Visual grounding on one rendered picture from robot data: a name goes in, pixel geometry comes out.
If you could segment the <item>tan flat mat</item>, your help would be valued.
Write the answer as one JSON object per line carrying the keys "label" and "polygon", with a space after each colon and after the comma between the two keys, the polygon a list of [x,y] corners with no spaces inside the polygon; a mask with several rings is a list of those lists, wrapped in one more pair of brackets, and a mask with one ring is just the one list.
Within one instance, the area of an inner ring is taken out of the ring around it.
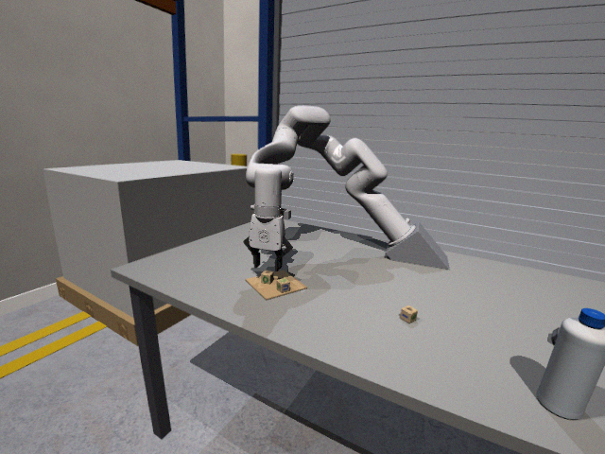
{"label": "tan flat mat", "polygon": [[[290,282],[290,291],[280,292],[277,286],[277,280],[286,278]],[[261,275],[245,279],[264,299],[269,300],[279,296],[283,296],[292,292],[306,289],[307,286],[295,279],[286,271],[276,271],[273,273],[273,281],[270,284],[261,282]]]}

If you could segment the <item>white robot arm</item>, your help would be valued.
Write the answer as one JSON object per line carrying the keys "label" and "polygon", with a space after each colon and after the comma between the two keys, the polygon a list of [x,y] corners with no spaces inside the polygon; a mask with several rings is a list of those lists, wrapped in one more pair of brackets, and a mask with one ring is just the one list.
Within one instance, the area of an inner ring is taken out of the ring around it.
{"label": "white robot arm", "polygon": [[408,225],[410,219],[404,220],[384,194],[373,190],[387,178],[387,170],[363,141],[353,138],[342,146],[335,137],[321,135],[330,121],[330,115],[320,107],[296,106],[288,111],[272,143],[257,150],[248,165],[246,180],[253,188],[255,173],[255,205],[251,210],[260,217],[291,218],[291,210],[281,208],[281,201],[282,190],[292,185],[294,174],[289,166],[276,164],[290,160],[298,144],[320,153],[340,176],[363,164],[347,181],[346,191],[388,237],[390,247],[398,244],[416,227]]}

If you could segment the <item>white bottle with blue cap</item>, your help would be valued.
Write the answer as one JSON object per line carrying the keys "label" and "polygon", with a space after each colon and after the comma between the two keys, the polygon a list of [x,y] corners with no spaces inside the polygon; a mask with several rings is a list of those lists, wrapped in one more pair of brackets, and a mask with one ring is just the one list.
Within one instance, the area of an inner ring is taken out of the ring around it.
{"label": "white bottle with blue cap", "polygon": [[540,403],[569,420],[580,419],[605,366],[605,314],[583,308],[562,322],[541,384]]}

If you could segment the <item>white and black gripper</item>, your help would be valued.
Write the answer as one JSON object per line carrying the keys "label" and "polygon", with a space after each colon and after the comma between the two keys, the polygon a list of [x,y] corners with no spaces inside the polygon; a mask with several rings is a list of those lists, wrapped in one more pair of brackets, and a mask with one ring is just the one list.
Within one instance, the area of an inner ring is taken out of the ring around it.
{"label": "white and black gripper", "polygon": [[[274,251],[277,256],[275,259],[276,271],[282,267],[283,256],[293,249],[293,246],[285,238],[285,223],[282,215],[260,217],[253,214],[251,216],[250,238],[247,237],[243,243],[253,255],[255,268],[260,265],[259,250]],[[282,247],[284,246],[286,246],[286,249],[283,251]]]}

